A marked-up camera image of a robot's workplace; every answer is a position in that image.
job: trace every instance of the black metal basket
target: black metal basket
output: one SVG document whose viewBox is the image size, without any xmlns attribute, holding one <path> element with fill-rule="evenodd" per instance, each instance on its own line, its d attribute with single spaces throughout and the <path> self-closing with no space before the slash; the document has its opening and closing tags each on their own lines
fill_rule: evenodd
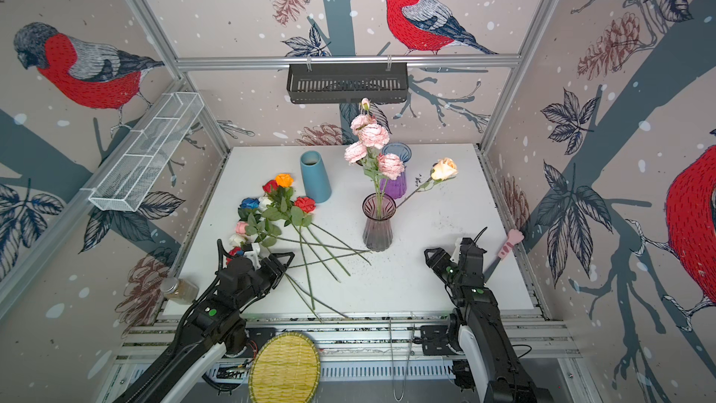
<svg viewBox="0 0 716 403">
<path fill-rule="evenodd" d="M 407 100 L 407 64 L 291 64 L 286 89 L 291 103 L 403 103 Z"/>
</svg>

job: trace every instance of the pink handle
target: pink handle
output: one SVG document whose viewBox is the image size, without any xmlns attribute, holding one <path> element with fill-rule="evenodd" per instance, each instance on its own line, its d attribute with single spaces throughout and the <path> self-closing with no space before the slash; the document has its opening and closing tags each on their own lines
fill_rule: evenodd
<svg viewBox="0 0 716 403">
<path fill-rule="evenodd" d="M 512 252 L 512 248 L 519 243 L 520 241 L 524 240 L 525 236 L 517 229 L 510 229 L 510 232 L 507 234 L 507 241 L 502 246 L 502 249 L 500 249 L 500 252 L 497 254 L 497 256 L 500 259 L 504 259 L 510 253 Z"/>
</svg>

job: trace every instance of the white table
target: white table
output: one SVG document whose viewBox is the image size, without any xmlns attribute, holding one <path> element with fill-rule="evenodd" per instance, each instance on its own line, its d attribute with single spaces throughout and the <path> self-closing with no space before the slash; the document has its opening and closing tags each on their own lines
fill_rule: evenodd
<svg viewBox="0 0 716 403">
<path fill-rule="evenodd" d="M 348 276 L 334 260 L 327 261 L 341 282 L 336 282 L 320 263 L 309 266 L 314 295 L 348 316 L 432 316 L 450 313 L 452 303 L 443 289 L 443 283 L 425 265 L 423 251 L 443 247 L 452 253 L 457 238 L 474 237 L 487 226 L 479 241 L 479 246 L 488 251 L 484 262 L 487 268 L 506 240 L 505 229 L 471 144 L 425 144 L 410 148 L 408 193 L 415 188 L 415 178 L 422 175 L 422 180 L 425 180 L 430 174 L 430 167 L 439 158 L 451 157 L 455 160 L 460 174 L 429 192 L 415 194 L 400 207 L 392 218 L 394 238 L 391 247 L 380 253 L 364 254 L 371 265 L 356 255 L 342 258 L 341 262 L 351 273 Z M 304 188 L 299 157 L 311 149 L 323 157 L 333 188 L 331 198 L 317 205 L 314 221 L 352 247 L 364 249 L 362 233 L 366 218 L 361 205 L 363 199 L 373 193 L 373 188 L 360 166 L 349 166 L 343 159 L 344 147 L 237 147 L 224 166 L 179 276 L 198 285 L 201 291 L 206 289 L 215 277 L 216 240 L 222 239 L 228 248 L 228 237 L 238 221 L 236 209 L 242 199 L 262 195 L 261 186 L 279 173 L 291 174 L 295 179 L 294 196 L 301 196 Z M 282 230 L 283 237 L 298 239 L 291 227 Z M 338 245 L 324 232 L 314 229 L 314 233 L 325 244 Z M 321 248 L 317 247 L 317 252 L 322 258 L 329 257 L 324 250 L 318 249 Z M 310 250 L 304 250 L 309 263 L 316 260 Z M 271 251 L 293 251 L 296 254 L 293 264 L 303 264 L 296 243 L 279 241 Z M 336 255 L 348 253 L 345 250 L 333 252 Z M 289 274 L 308 290 L 303 266 L 290 268 Z M 497 266 L 488 286 L 495 293 L 502 311 L 533 308 L 514 255 Z M 163 315 L 179 316 L 187 307 L 170 301 Z M 337 316 L 318 303 L 316 312 L 323 317 Z M 247 309 L 246 314 L 262 318 L 313 317 L 286 279 L 263 300 Z"/>
</svg>

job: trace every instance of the red bird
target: red bird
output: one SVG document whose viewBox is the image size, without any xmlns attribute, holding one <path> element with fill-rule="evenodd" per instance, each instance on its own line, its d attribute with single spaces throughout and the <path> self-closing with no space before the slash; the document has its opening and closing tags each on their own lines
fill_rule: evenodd
<svg viewBox="0 0 716 403">
<path fill-rule="evenodd" d="M 450 8 L 437 0 L 386 0 L 388 28 L 400 42 L 413 50 L 437 51 L 448 46 L 469 46 L 488 55 L 452 16 Z"/>
<path fill-rule="evenodd" d="M 150 69 L 164 66 L 108 44 L 64 35 L 42 22 L 25 25 L 13 42 L 22 66 L 36 66 L 68 99 L 88 108 L 118 110 L 120 123 L 111 131 L 129 127 L 122 123 L 122 106 L 142 96 L 139 84 Z"/>
<path fill-rule="evenodd" d="M 711 131 L 716 136 L 716 129 Z M 632 219 L 642 243 L 670 252 L 704 293 L 701 301 L 685 310 L 671 296 L 686 318 L 684 331 L 691 331 L 691 318 L 698 310 L 716 306 L 716 145 L 679 174 L 669 187 L 666 202 L 669 242 L 657 243 L 643 236 L 640 224 Z M 637 254 L 643 252 L 642 245 Z"/>
</svg>

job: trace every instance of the round woven tray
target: round woven tray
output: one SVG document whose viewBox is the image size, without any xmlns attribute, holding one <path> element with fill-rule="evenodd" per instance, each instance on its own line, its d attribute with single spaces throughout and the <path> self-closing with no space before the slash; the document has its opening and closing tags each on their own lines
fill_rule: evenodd
<svg viewBox="0 0 716 403">
<path fill-rule="evenodd" d="M 248 376 L 254 403 L 307 403 L 318 387 L 321 362 L 313 341 L 291 331 L 267 342 Z"/>
</svg>

